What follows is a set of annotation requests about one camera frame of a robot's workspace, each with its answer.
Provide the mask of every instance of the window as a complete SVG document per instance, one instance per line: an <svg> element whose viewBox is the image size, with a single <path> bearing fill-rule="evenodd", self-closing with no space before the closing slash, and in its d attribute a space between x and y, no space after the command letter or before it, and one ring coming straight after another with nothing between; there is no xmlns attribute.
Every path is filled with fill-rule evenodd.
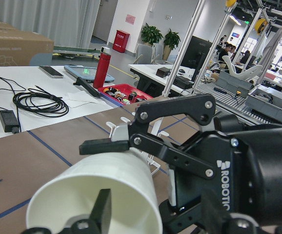
<svg viewBox="0 0 282 234"><path fill-rule="evenodd" d="M247 38L245 45L242 48L241 52L245 53L246 50L249 50L250 52L252 52L254 50L256 43L257 43L256 39Z"/></svg>

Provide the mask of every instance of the doorway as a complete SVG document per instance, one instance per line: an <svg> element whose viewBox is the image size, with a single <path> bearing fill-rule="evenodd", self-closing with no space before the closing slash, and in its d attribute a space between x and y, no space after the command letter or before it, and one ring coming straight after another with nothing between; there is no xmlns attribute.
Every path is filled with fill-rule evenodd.
<svg viewBox="0 0 282 234"><path fill-rule="evenodd" d="M118 0L101 0L92 36L107 42Z"/></svg>

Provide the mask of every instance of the person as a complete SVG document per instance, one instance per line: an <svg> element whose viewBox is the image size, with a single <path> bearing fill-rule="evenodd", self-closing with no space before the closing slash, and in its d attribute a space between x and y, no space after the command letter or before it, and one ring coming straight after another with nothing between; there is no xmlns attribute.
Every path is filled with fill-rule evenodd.
<svg viewBox="0 0 282 234"><path fill-rule="evenodd" d="M227 37L227 35L224 35L222 38L220 38L220 41L219 41L219 45L223 45L223 40Z"/></svg>
<svg viewBox="0 0 282 234"><path fill-rule="evenodd" d="M278 67L276 67L275 69L271 69L271 71L276 72L276 73L279 73L278 70L279 70Z"/></svg>
<svg viewBox="0 0 282 234"><path fill-rule="evenodd" d="M222 51L219 53L219 56L218 56L218 63L219 63L219 65L220 65L220 68L221 68L221 69L225 68L225 66L226 66L226 64L225 64L225 62L223 61L222 57L225 56L225 55L228 55L228 56L229 56L228 52L231 50L231 46L232 46L231 44L226 44L226 45L225 45L225 49L222 50Z"/></svg>
<svg viewBox="0 0 282 234"><path fill-rule="evenodd" d="M231 45L231 50L228 52L228 56L230 57L231 61L233 60L234 58L234 55L235 55L235 50L236 50L236 46L235 45Z"/></svg>
<svg viewBox="0 0 282 234"><path fill-rule="evenodd" d="M249 50L246 50L246 51L245 51L245 54L244 54L244 56L243 56L243 58L241 58L241 60L240 60L240 63L246 64L246 62L247 62L249 56L250 56L250 51L249 51Z"/></svg>

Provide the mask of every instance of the red thermos bottle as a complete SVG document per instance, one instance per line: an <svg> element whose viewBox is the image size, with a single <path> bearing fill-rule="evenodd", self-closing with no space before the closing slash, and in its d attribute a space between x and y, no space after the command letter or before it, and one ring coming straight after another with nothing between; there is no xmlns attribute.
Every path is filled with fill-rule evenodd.
<svg viewBox="0 0 282 234"><path fill-rule="evenodd" d="M107 54L105 52L101 52L96 76L95 76L94 81L93 81L93 87L94 88L98 89L98 88L103 87L105 77L106 77L106 73L107 73L107 69L108 69L108 65L110 64L110 60L111 60L110 54Z"/></svg>

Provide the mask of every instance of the screw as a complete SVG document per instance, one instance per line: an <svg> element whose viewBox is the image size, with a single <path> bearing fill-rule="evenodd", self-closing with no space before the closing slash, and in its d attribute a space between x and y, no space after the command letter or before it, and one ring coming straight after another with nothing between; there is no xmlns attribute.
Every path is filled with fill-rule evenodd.
<svg viewBox="0 0 282 234"><path fill-rule="evenodd" d="M207 169L207 170L205 171L205 174L206 174L207 177L212 177L213 174L214 174L214 172L213 172L213 170L211 170L211 169Z"/></svg>
<svg viewBox="0 0 282 234"><path fill-rule="evenodd" d="M141 138L140 137L136 137L134 138L133 142L136 144L136 145L140 145L141 144Z"/></svg>
<svg viewBox="0 0 282 234"><path fill-rule="evenodd" d="M85 229L85 228L88 228L89 227L89 224L87 222L79 222L77 223L77 228L78 229Z"/></svg>
<svg viewBox="0 0 282 234"><path fill-rule="evenodd" d="M147 119L147 117L148 117L147 112L142 112L140 114L140 118L143 119L143 120Z"/></svg>
<svg viewBox="0 0 282 234"><path fill-rule="evenodd" d="M249 223L244 219L239 219L238 222L237 222L237 225L240 228L248 228L249 227Z"/></svg>
<svg viewBox="0 0 282 234"><path fill-rule="evenodd" d="M237 147L239 145L239 141L236 138L231 139L231 145L233 147Z"/></svg>
<svg viewBox="0 0 282 234"><path fill-rule="evenodd" d="M206 107L207 109L210 109L210 108L213 107L213 103L212 103L211 101L207 101L207 102L205 102L205 107Z"/></svg>

